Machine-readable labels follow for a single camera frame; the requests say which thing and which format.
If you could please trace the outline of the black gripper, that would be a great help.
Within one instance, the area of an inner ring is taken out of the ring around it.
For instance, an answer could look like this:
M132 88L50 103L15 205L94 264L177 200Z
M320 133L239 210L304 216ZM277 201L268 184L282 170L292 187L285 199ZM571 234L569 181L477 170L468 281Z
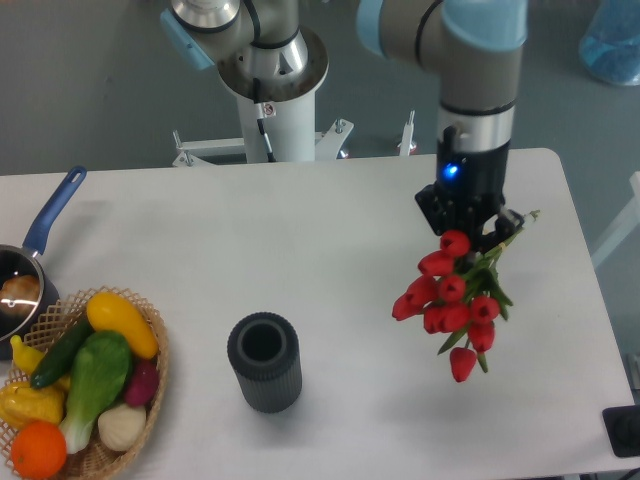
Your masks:
M437 145L436 179L415 194L415 201L438 236L448 230L479 234L485 223L497 215L494 230L480 237L479 252L488 253L525 224L520 213L501 209L505 204L503 185L509 146L466 152L455 146L459 139L458 129L444 129Z

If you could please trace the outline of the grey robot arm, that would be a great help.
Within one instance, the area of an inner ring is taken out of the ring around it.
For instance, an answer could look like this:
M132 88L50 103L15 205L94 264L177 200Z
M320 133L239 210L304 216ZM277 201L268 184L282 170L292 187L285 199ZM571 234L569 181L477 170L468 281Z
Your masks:
M196 69L215 68L235 96L249 162L324 157L315 94L328 54L301 24L297 2L173 1L160 21L174 48ZM503 185L526 24L524 1L363 1L357 9L368 50L439 76L436 178L416 202L436 234L462 231L476 252L523 224Z

